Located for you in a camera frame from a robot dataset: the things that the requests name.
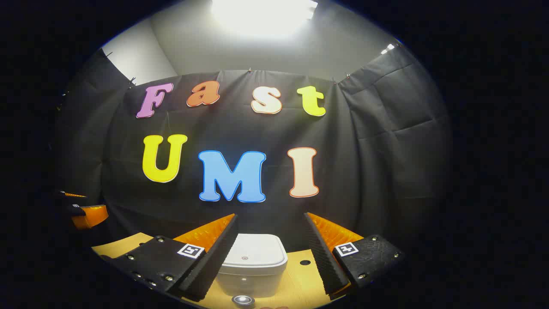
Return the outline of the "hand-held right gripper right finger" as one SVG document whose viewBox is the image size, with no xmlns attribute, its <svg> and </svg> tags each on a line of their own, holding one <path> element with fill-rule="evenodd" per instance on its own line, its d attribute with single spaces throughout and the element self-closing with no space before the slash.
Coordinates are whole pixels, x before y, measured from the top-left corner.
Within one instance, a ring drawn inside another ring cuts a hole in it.
<svg viewBox="0 0 549 309">
<path fill-rule="evenodd" d="M 331 298 L 354 293 L 382 279 L 405 253 L 379 234 L 361 236 L 314 213 L 304 213 L 308 246 Z"/>
</svg>

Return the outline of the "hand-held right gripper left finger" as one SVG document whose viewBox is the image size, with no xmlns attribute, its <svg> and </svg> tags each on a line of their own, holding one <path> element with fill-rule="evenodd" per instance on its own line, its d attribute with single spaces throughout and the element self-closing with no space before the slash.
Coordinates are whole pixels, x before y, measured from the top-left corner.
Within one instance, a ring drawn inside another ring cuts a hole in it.
<svg viewBox="0 0 549 309">
<path fill-rule="evenodd" d="M 206 297 L 238 235 L 230 214 L 171 239 L 158 235 L 135 248 L 100 247 L 100 257 L 135 281 L 179 301 Z"/>
</svg>

